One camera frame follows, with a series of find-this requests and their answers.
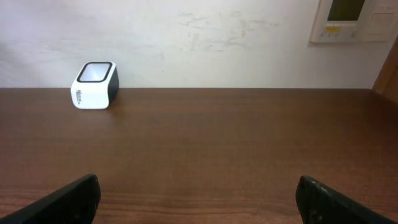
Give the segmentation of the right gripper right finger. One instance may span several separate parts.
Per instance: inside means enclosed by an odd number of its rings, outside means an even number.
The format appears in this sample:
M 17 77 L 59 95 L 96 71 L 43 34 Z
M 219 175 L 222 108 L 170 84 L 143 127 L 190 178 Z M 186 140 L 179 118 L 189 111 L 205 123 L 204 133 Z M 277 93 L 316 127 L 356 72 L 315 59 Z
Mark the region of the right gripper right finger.
M 397 224 L 308 175 L 295 199 L 303 224 Z

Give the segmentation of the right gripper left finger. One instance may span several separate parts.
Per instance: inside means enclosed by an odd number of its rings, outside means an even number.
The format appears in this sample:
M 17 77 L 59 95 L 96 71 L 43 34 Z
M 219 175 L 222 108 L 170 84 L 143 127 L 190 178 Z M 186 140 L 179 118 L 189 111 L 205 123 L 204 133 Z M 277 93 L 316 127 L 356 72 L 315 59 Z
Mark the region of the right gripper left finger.
M 1 223 L 91 224 L 101 198 L 98 178 L 88 174 L 1 218 Z

